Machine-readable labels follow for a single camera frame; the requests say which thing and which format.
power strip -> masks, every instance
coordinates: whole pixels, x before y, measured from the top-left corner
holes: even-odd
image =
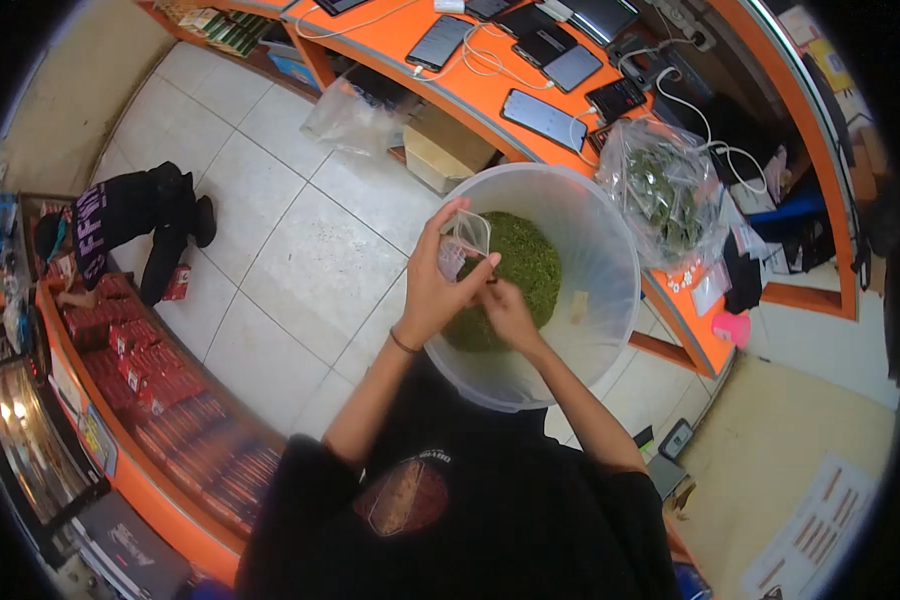
[[[700,52],[707,52],[717,45],[717,38],[693,17],[693,13],[680,0],[644,0],[660,9],[660,15],[680,30],[687,40],[694,42]]]

stacked red boxes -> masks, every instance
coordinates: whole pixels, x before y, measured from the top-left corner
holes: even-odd
[[[171,406],[196,396],[205,389],[204,382],[183,368],[153,372],[144,379],[140,390],[140,407],[154,416]]]
[[[134,348],[150,346],[160,341],[160,334],[145,318],[136,318],[111,324],[109,341],[110,348],[118,356],[123,356]]]
[[[224,406],[213,394],[204,391],[174,404],[148,423],[138,425],[135,432],[150,455],[162,462],[227,418]]]
[[[103,395],[106,403],[116,411],[132,410],[137,402],[127,382],[120,377],[117,369],[117,354],[110,348],[87,352],[83,355],[83,365]]]
[[[108,272],[96,283],[96,294],[101,298],[120,299],[129,297],[133,290],[121,274]]]
[[[179,265],[173,271],[173,278],[169,281],[167,291],[163,293],[163,300],[178,301],[187,297],[187,284],[190,283],[190,265]]]
[[[227,465],[250,442],[251,436],[244,427],[227,421],[168,457],[167,469],[183,486],[199,495],[220,479]]]
[[[63,312],[67,332],[78,352],[98,350],[108,344],[110,324],[139,319],[142,315],[130,298],[105,299],[96,308],[68,308]]]
[[[207,505],[244,534],[250,534],[280,456],[262,443],[252,444],[230,462],[216,484],[202,494]]]
[[[139,396],[148,378],[182,370],[183,361],[166,342],[157,342],[125,351],[118,368],[126,384]],[[144,407],[144,411],[150,412],[149,407]]]

smartphone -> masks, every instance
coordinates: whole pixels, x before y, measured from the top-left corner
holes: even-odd
[[[586,124],[519,89],[509,90],[506,94],[500,116],[567,150],[579,152],[584,149]]]
[[[521,35],[513,44],[513,52],[534,67],[542,69],[576,46],[576,37],[562,27],[552,25]]]
[[[564,94],[575,89],[604,64],[584,46],[575,46],[569,52],[543,67],[543,74]]]
[[[489,21],[500,15],[506,9],[514,6],[520,0],[470,0],[463,6],[465,15],[478,18],[480,21]]]
[[[473,23],[444,14],[423,34],[407,54],[407,63],[440,73],[453,53],[464,43]]]
[[[537,7],[537,3],[530,2],[524,6],[518,6],[509,12],[504,12],[493,17],[492,22],[505,34],[519,40],[541,27],[554,27],[557,21],[552,16]]]
[[[590,105],[597,110],[603,122],[611,125],[624,113],[647,103],[647,96],[630,78],[615,81],[583,94]]]

hand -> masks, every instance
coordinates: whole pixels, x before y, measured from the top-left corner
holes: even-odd
[[[497,279],[479,292],[480,302],[497,335],[520,354],[533,354],[546,348],[534,318],[514,283]]]
[[[407,303],[403,317],[393,330],[404,346],[414,350],[423,348],[427,340],[440,333],[453,316],[487,286],[487,280],[493,277],[493,268],[500,264],[500,253],[491,252],[463,281],[455,283],[447,281],[437,268],[441,229],[457,210],[466,210],[469,206],[469,198],[453,198],[423,226],[407,263]]]

white cable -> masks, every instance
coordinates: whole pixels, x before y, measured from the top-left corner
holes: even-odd
[[[708,148],[714,148],[717,146],[721,146],[721,147],[725,148],[725,151],[723,152],[723,154],[726,154],[726,164],[728,164],[730,166],[730,171],[737,178],[737,180],[740,181],[740,184],[742,184],[746,189],[753,192],[754,194],[757,194],[757,195],[766,194],[767,189],[768,189],[767,188],[767,177],[766,177],[766,175],[763,174],[763,167],[761,167],[760,163],[756,161],[756,158],[754,158],[754,156],[751,153],[749,153],[748,151],[743,150],[741,148],[736,148],[734,146],[731,146],[730,144],[728,144],[727,142],[725,142],[723,140],[714,140],[713,132],[710,129],[710,122],[707,120],[707,117],[704,116],[704,114],[701,112],[701,110],[699,108],[697,108],[692,103],[687,102],[683,98],[678,98],[677,96],[674,96],[673,94],[668,94],[667,92],[663,91],[663,88],[660,87],[660,82],[662,82],[663,78],[666,77],[671,72],[680,74],[680,71],[677,69],[677,67],[668,66],[667,68],[663,69],[663,71],[661,71],[660,74],[656,76],[656,89],[657,89],[657,91],[659,91],[661,94],[663,94],[665,97],[669,98],[673,102],[679,102],[680,104],[684,105],[684,107],[689,107],[690,109],[693,109],[693,111],[699,115],[699,118],[703,119],[703,125],[706,126],[706,142],[703,143],[701,146],[697,146],[696,150],[703,151],[703,150],[707,150]],[[731,159],[731,152],[739,153],[739,154],[747,157],[751,161],[753,161],[753,164],[756,165],[757,173],[760,174],[760,180],[763,182],[762,190],[757,189],[756,187],[747,183],[744,180],[744,177],[740,176],[740,174],[737,173],[737,168],[735,166],[733,166],[733,160]]]
[[[300,21],[302,21],[303,18],[306,18],[313,11],[315,11],[319,8],[319,6],[313,6],[312,8],[310,8],[309,10],[304,12],[303,16],[296,19],[296,21],[293,23],[293,29],[296,30],[296,34],[298,36],[300,36],[300,38],[303,38],[305,40],[323,40],[324,38],[333,38],[334,36],[339,36],[339,35],[345,34],[347,32],[352,32],[355,29],[360,29],[361,27],[366,27],[367,25],[376,23],[380,19],[389,17],[390,15],[393,15],[394,13],[399,11],[400,9],[405,9],[408,6],[414,4],[415,2],[420,2],[420,0],[409,0],[408,2],[405,2],[405,3],[401,4],[400,6],[395,6],[395,7],[391,8],[390,10],[387,10],[380,16],[372,18],[372,19],[366,21],[365,23],[360,23],[360,25],[354,25],[352,27],[347,27],[346,29],[341,29],[339,31],[333,31],[331,33],[324,33],[324,35],[307,35],[306,33],[304,33],[303,31],[300,30]]]
[[[573,139],[573,124],[574,124],[574,123],[577,123],[577,122],[579,121],[579,123],[581,123],[581,124],[586,128],[586,127],[587,127],[587,124],[584,123],[583,121],[581,121],[580,118],[581,118],[582,116],[585,116],[585,115],[588,115],[588,114],[594,114],[594,113],[596,113],[596,112],[597,112],[597,109],[596,109],[595,107],[593,107],[593,106],[590,106],[590,107],[589,107],[587,110],[585,110],[584,112],[581,112],[580,114],[574,115],[574,117],[573,117],[572,119],[570,119],[570,127],[569,127],[569,129],[568,129],[568,132],[569,132],[570,136],[568,137],[568,139]],[[585,162],[586,164],[590,165],[590,166],[593,167],[594,169],[596,169],[598,166],[600,166],[600,165],[598,165],[598,164],[595,163],[595,162],[590,162],[590,160],[589,160],[586,156],[584,156],[584,152],[583,152],[582,150],[577,150],[576,148],[575,148],[574,150],[576,150],[576,154],[579,156],[579,159],[580,159],[581,161],[583,161],[583,162]]]
[[[503,38],[504,37],[503,33],[494,33],[492,30],[485,29],[489,26],[490,26],[490,23],[477,23],[476,25],[471,27],[469,30],[467,30],[467,32],[463,35],[463,47],[460,49],[459,56],[457,56],[452,62],[450,62],[450,64],[443,67],[442,71],[440,71],[436,75],[433,75],[432,77],[421,77],[420,69],[416,69],[413,71],[413,74],[410,75],[410,78],[413,78],[419,82],[427,82],[427,83],[433,82],[433,81],[438,80],[439,78],[444,77],[444,75],[449,73],[455,66],[457,66],[458,63],[463,61],[463,64],[466,66],[466,68],[470,69],[470,71],[472,71],[474,74],[480,75],[480,77],[492,77],[494,75],[499,75],[500,73],[505,73],[510,78],[515,79],[517,82],[523,84],[524,86],[526,86],[527,88],[529,88],[531,90],[550,90],[554,86],[554,83],[549,80],[544,85],[533,85],[532,83],[528,82],[524,78],[521,78],[514,71],[511,71],[510,69],[505,67],[503,60],[497,54],[494,54],[492,51],[488,50],[487,48],[477,48],[477,47],[471,46],[470,39],[473,38],[473,36],[476,35],[476,33],[479,32],[480,30],[486,31],[488,34],[490,34],[494,38]],[[488,66],[494,67],[495,70],[490,71],[488,73],[488,72],[477,69],[476,66],[471,64],[470,57],[476,57],[477,59],[480,59],[481,61],[486,63]]]
[[[623,66],[624,61],[628,61],[630,59],[630,57],[635,57],[638,54],[649,54],[651,52],[659,52],[660,50],[663,50],[667,46],[671,46],[673,44],[691,44],[691,45],[693,45],[693,42],[689,39],[675,39],[675,38],[671,37],[670,39],[664,39],[663,41],[656,44],[652,48],[641,48],[640,50],[634,50],[633,52],[627,52],[626,54],[620,56],[620,60],[617,61],[617,65],[618,65],[617,69],[621,73],[623,73],[624,70],[620,66]]]

